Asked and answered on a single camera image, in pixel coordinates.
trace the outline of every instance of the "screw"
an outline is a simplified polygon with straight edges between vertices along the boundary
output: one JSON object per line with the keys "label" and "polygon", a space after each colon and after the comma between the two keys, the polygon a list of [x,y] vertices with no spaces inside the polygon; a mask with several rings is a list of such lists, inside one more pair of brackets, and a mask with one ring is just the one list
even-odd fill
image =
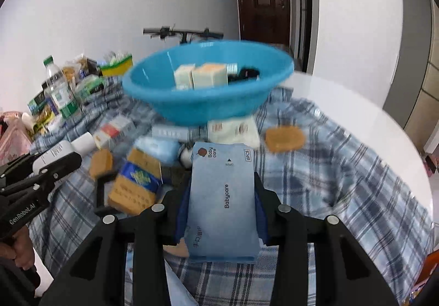
{"label": "screw", "polygon": [[289,205],[278,205],[277,209],[282,213],[288,213],[291,211],[291,207]]}
{"label": "screw", "polygon": [[327,219],[329,224],[333,224],[333,225],[339,224],[339,222],[340,222],[340,220],[337,216],[328,216],[326,219]]}
{"label": "screw", "polygon": [[112,214],[106,215],[103,219],[102,222],[104,222],[105,224],[111,224],[116,220],[116,217],[113,216]]}
{"label": "screw", "polygon": [[151,209],[152,209],[153,212],[161,212],[161,211],[163,211],[165,209],[165,206],[162,205],[161,203],[156,203],[155,205],[153,205],[151,207]]}

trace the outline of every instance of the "blue plaid cloth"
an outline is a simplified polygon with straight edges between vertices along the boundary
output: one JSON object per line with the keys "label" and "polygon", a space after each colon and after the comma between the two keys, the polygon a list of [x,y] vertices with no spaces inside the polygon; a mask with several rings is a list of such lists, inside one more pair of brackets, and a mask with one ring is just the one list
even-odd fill
{"label": "blue plaid cloth", "polygon": [[[62,139],[94,133],[117,114],[133,120],[137,129],[113,151],[115,166],[137,136],[163,122],[147,104],[122,93],[120,82],[108,79],[86,111],[62,131],[44,136],[32,151],[50,148]],[[306,135],[305,146],[271,154],[262,145],[255,154],[265,188],[282,203],[304,215],[337,215],[374,261],[398,301],[408,295],[423,261],[432,250],[432,220],[409,187],[367,146],[331,121],[312,102],[294,99],[287,89],[274,89],[255,113],[261,134],[271,126],[296,125]],[[30,225],[31,238],[44,264],[56,276],[98,217],[93,214],[94,184],[88,175],[90,157],[50,195],[51,206]],[[309,305],[315,304],[316,270],[309,245]],[[189,263],[169,254],[169,265],[200,305],[269,305],[277,262],[277,247],[264,247],[256,264]],[[130,278],[126,304],[130,304]]]}

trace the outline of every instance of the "blue plastic tub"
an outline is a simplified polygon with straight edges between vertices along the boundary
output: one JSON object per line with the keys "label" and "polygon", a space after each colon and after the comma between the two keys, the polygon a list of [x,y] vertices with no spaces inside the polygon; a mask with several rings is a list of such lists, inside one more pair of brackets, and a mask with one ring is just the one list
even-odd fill
{"label": "blue plastic tub", "polygon": [[[174,74],[181,64],[238,63],[260,71],[260,80],[201,90],[175,90]],[[198,126],[209,120],[250,115],[278,83],[294,70],[289,55],[269,45],[247,41],[209,41],[156,52],[123,77],[126,94],[152,105],[178,125]]]}

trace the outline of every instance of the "wooden door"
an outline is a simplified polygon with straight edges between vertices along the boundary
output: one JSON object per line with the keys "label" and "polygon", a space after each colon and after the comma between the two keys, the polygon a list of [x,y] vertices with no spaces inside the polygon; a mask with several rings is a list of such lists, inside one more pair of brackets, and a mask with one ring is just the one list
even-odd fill
{"label": "wooden door", "polygon": [[290,0],[238,0],[241,39],[290,46]]}

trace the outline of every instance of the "white table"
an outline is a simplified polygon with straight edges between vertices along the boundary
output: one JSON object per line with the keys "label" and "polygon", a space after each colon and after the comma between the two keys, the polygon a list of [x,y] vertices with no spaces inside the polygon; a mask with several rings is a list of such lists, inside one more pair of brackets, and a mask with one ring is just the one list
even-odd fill
{"label": "white table", "polygon": [[363,96],[325,79],[294,72],[281,86],[295,98],[314,101],[328,117],[372,148],[410,187],[433,218],[433,198],[424,164],[401,127]]}

